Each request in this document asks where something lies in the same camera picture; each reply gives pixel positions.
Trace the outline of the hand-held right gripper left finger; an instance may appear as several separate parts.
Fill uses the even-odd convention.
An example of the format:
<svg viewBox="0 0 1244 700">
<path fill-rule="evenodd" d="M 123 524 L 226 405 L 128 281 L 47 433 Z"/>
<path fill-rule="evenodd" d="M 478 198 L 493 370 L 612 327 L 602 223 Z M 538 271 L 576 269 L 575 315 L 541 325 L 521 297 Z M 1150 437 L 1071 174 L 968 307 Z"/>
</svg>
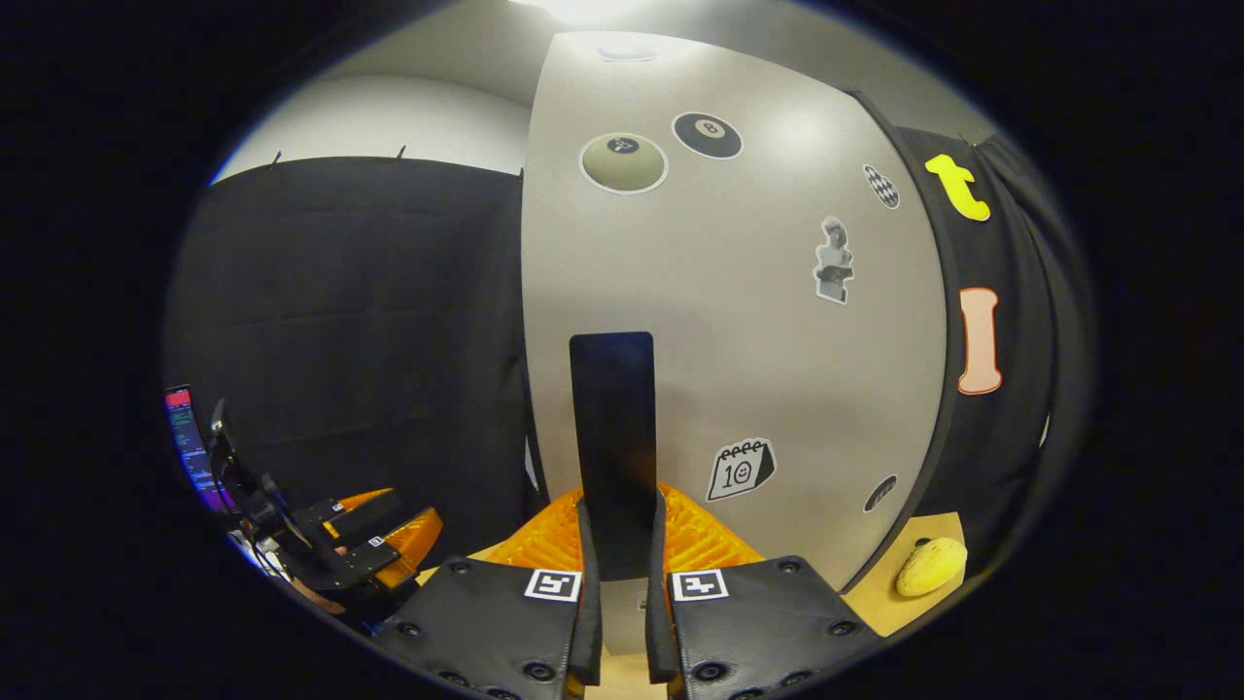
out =
<svg viewBox="0 0 1244 700">
<path fill-rule="evenodd" d="M 377 647 L 471 699 L 582 698 L 600 683 L 603 609 L 581 500 L 554 500 L 485 558 L 447 560 Z"/>
</svg>

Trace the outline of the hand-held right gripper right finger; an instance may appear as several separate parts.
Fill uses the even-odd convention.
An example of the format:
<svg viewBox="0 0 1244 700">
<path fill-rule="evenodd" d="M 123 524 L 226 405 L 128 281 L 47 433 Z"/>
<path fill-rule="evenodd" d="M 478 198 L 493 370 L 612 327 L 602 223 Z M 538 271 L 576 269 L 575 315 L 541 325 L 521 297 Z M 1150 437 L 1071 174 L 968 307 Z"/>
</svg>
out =
<svg viewBox="0 0 1244 700">
<path fill-rule="evenodd" d="M 671 699 L 786 699 L 880 652 L 881 638 L 800 555 L 765 558 L 659 484 L 647 660 Z"/>
</svg>

